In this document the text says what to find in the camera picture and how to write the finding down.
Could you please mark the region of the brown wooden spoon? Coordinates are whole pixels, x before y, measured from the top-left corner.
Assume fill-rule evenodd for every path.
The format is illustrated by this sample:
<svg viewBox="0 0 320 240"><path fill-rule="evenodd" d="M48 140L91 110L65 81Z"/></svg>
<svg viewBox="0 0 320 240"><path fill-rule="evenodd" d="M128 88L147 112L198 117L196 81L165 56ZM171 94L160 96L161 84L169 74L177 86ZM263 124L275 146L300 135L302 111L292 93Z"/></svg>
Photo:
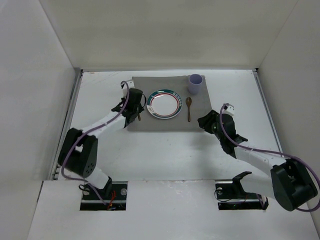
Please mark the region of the brown wooden spoon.
<svg viewBox="0 0 320 240"><path fill-rule="evenodd" d="M191 105L192 105L192 99L191 97L187 97L185 100L186 106L187 106L187 121L191 121Z"/></svg>

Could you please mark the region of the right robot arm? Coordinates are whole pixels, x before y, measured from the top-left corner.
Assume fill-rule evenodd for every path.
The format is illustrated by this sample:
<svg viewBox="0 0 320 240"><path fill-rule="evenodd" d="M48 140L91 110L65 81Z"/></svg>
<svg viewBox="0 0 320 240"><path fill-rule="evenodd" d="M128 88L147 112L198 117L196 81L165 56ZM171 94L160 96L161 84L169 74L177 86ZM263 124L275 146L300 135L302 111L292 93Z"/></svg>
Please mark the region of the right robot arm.
<svg viewBox="0 0 320 240"><path fill-rule="evenodd" d="M206 133L215 135L227 155L264 173L259 177L243 171L233 177L232 191L237 196L250 193L270 197L292 212L303 211L301 206L318 195L320 179L305 162L290 154L253 147L236 132L234 119L226 110L211 110L197 122Z"/></svg>

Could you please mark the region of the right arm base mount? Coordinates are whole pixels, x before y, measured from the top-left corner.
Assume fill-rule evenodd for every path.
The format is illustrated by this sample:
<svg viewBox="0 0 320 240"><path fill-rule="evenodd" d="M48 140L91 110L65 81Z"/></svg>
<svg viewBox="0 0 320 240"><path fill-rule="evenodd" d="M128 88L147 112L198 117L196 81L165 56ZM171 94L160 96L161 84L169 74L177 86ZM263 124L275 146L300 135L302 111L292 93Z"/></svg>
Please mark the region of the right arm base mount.
<svg viewBox="0 0 320 240"><path fill-rule="evenodd" d="M269 200L258 193L246 192L241 180L248 180L252 172L244 171L231 180L218 180L215 182L214 197L220 211L236 210L262 210L269 206Z"/></svg>

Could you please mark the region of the white plate green red rim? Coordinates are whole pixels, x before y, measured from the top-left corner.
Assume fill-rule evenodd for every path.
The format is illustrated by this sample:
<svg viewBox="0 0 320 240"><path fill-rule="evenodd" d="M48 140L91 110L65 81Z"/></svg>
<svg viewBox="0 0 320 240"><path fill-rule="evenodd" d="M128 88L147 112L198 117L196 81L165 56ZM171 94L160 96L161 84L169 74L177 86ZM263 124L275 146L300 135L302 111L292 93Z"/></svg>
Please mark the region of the white plate green red rim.
<svg viewBox="0 0 320 240"><path fill-rule="evenodd" d="M149 95L146 110L155 118L167 120L176 117L182 110L182 98L170 89L160 89Z"/></svg>

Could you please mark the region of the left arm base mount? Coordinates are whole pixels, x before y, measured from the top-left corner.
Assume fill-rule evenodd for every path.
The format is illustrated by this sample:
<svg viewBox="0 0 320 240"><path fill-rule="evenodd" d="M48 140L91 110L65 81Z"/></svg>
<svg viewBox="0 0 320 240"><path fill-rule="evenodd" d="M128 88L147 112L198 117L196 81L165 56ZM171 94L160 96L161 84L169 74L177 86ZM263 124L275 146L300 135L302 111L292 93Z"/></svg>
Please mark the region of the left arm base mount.
<svg viewBox="0 0 320 240"><path fill-rule="evenodd" d="M125 211L127 207L128 182L116 181L112 183L110 191L103 195L103 202L87 184L80 184L78 188L82 191L81 211Z"/></svg>

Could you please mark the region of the purple cup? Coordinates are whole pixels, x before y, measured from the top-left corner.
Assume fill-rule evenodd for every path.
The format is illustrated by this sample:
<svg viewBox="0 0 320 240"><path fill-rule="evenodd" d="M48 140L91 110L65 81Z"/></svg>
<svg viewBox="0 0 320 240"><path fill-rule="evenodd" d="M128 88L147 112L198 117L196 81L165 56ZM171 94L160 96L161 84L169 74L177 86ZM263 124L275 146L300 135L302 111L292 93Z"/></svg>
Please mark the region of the purple cup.
<svg viewBox="0 0 320 240"><path fill-rule="evenodd" d="M188 77L188 92L196 95L200 92L204 79L199 74L191 74Z"/></svg>

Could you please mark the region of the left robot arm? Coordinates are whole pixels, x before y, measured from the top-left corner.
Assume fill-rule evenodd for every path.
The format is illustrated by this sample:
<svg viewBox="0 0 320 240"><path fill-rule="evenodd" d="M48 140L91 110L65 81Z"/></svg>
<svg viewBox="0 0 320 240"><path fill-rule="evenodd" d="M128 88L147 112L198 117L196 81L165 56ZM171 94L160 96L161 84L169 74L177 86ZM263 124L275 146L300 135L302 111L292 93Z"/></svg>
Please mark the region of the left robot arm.
<svg viewBox="0 0 320 240"><path fill-rule="evenodd" d="M99 135L108 136L133 123L144 110L143 91L129 88L109 114L83 129L67 131L58 156L61 175L68 180L83 181L98 198L104 200L112 190L112 179L97 167Z"/></svg>

